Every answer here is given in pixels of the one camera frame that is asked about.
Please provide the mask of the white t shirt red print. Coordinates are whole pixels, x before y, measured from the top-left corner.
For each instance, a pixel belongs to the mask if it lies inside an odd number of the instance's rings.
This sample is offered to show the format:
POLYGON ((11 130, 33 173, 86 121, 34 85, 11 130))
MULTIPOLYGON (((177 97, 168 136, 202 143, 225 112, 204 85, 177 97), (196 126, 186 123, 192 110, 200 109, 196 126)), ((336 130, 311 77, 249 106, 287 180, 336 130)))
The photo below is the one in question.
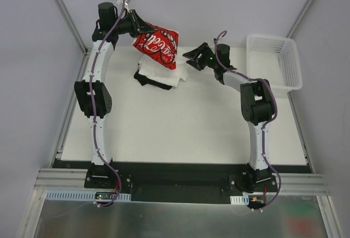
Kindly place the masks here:
POLYGON ((133 46, 165 68, 175 70, 179 33, 157 25, 149 25, 155 32, 140 34, 134 39, 133 46))

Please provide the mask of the black t shirt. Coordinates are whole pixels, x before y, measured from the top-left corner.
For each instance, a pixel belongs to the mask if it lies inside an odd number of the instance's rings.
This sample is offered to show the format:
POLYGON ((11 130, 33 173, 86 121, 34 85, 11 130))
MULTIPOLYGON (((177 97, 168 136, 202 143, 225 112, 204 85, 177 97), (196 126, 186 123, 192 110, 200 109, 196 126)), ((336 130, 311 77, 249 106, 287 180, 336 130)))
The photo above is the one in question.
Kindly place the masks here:
POLYGON ((146 76, 144 75, 141 75, 139 73, 139 70, 137 70, 134 74, 134 79, 137 80, 141 86, 145 86, 145 85, 151 85, 151 86, 154 86, 154 87, 157 87, 157 88, 160 88, 160 89, 163 89, 163 90, 171 90, 172 89, 172 86, 170 85, 166 85, 166 84, 163 84, 163 83, 159 83, 157 81, 154 81, 152 79, 149 79, 147 78, 146 76))

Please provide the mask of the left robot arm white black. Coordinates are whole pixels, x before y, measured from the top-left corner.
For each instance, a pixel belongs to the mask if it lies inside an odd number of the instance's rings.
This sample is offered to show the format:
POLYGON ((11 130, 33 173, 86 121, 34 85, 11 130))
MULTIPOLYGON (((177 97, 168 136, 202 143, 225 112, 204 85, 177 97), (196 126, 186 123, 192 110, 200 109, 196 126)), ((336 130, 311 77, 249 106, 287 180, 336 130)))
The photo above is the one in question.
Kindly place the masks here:
POLYGON ((142 20, 135 10, 103 2, 98 5, 99 19, 92 34, 93 48, 86 73, 74 84, 74 92, 80 110, 86 116, 92 137, 92 160, 87 176, 96 178, 103 188, 110 188, 117 179, 112 168, 112 154, 108 139, 108 116, 112 110, 112 97, 104 83, 107 66, 115 50, 119 36, 129 34, 137 38, 153 34, 154 26, 142 20))

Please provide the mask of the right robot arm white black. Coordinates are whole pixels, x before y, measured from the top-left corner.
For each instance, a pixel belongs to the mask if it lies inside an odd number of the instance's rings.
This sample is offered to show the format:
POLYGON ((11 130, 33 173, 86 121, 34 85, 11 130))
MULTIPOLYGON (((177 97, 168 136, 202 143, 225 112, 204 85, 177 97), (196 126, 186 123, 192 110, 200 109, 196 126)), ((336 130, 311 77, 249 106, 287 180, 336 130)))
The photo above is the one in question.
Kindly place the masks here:
POLYGON ((276 100, 266 79, 252 79, 230 64, 230 47, 216 44, 211 49, 207 43, 183 54, 194 69, 206 67, 214 71, 217 81, 240 93, 241 113, 248 124, 250 156, 247 171, 235 180, 241 191, 259 191, 272 178, 268 156, 269 123, 276 114, 276 100))

